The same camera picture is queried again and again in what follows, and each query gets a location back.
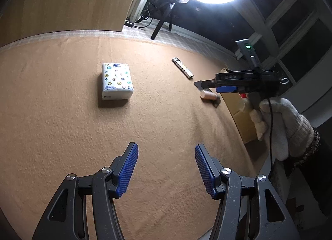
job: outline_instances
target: metal screw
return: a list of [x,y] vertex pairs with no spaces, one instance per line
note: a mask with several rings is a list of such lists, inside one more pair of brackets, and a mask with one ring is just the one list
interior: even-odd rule
[[68,174],[67,176],[66,176],[66,179],[67,180],[74,180],[75,179],[75,174]]
[[257,178],[260,181],[265,181],[266,180],[266,176],[265,175],[257,175]]
[[104,167],[104,168],[102,168],[102,173],[107,174],[107,173],[111,172],[111,170],[112,169],[110,167]]
[[229,168],[223,168],[221,171],[224,175],[229,175],[232,172],[232,170]]

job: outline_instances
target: black cable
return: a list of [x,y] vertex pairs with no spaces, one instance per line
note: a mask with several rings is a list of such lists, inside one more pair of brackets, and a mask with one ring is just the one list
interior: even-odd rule
[[[150,18],[150,11],[147,10],[147,12],[149,13],[149,16],[146,19],[144,19],[144,20],[147,20],[148,18]],[[142,27],[134,25],[134,27],[136,27],[136,28],[145,28],[145,27],[148,27],[152,23],[152,20],[153,20],[153,18],[151,18],[151,20],[150,20],[150,22],[149,22],[148,25],[145,25],[145,26],[142,26]]]
[[153,4],[151,4],[150,2],[147,2],[146,3],[146,8],[144,8],[143,10],[142,10],[142,15],[141,15],[141,18],[139,18],[137,21],[135,21],[134,23],[139,23],[139,22],[141,22],[141,21],[143,21],[143,20],[147,20],[148,18],[150,18],[151,17],[151,7],[150,6],[152,6],[152,7],[155,7],[156,9],[157,9],[157,7],[155,6],[155,5],[153,5]]
[[270,162],[271,162],[271,173],[272,173],[272,168],[273,168],[273,160],[272,160],[272,128],[273,128],[273,112],[272,112],[272,105],[271,105],[271,101],[269,98],[268,102],[269,102],[269,107],[270,107],[270,114],[271,114],[271,129],[270,129]]

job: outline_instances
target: black cord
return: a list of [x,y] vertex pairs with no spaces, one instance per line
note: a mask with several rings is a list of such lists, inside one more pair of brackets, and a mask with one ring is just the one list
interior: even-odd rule
[[[144,19],[144,20],[147,20],[148,18],[150,18],[150,11],[149,10],[147,10],[147,12],[148,12],[148,14],[149,14],[149,16],[146,18],[146,19]],[[152,23],[152,20],[153,20],[153,18],[151,18],[151,20],[150,20],[150,22],[149,22],[149,24],[148,25],[145,25],[145,26],[135,26],[134,25],[134,27],[136,27],[136,28],[145,28],[145,27],[148,27],[151,23]]]
[[272,160],[272,128],[273,128],[273,112],[272,112],[272,105],[271,105],[271,101],[269,98],[268,102],[269,102],[269,107],[270,107],[270,114],[271,114],[271,129],[270,129],[270,162],[271,162],[271,172],[272,172],[272,168],[273,168],[273,160]]

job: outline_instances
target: glove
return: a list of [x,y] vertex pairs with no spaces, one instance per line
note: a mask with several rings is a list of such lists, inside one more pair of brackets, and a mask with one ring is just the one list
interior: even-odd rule
[[[314,139],[314,130],[309,121],[303,115],[299,114],[295,107],[287,99],[273,97],[270,98],[270,102],[272,111],[274,113],[281,113],[282,115],[286,129],[289,154],[292,157],[299,157],[303,155]],[[261,112],[265,114],[270,113],[270,106],[267,99],[261,101],[259,107]],[[261,112],[253,109],[248,99],[243,99],[240,104],[240,110],[249,111],[251,120],[255,124],[257,138],[260,140],[262,140],[263,137],[266,138],[267,136],[265,133],[268,129],[268,125],[263,120]]]

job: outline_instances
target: blue gripper pad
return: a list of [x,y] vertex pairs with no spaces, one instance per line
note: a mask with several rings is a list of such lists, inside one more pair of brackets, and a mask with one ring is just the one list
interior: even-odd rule
[[206,192],[216,199],[216,183],[220,184],[219,171],[213,163],[208,151],[203,144],[195,147],[195,159],[200,170],[200,175],[203,179]]
[[109,189],[113,198],[119,199],[127,191],[137,159],[138,145],[136,143],[129,143],[123,155],[117,156],[113,160],[111,164],[111,169],[113,170],[112,184]]

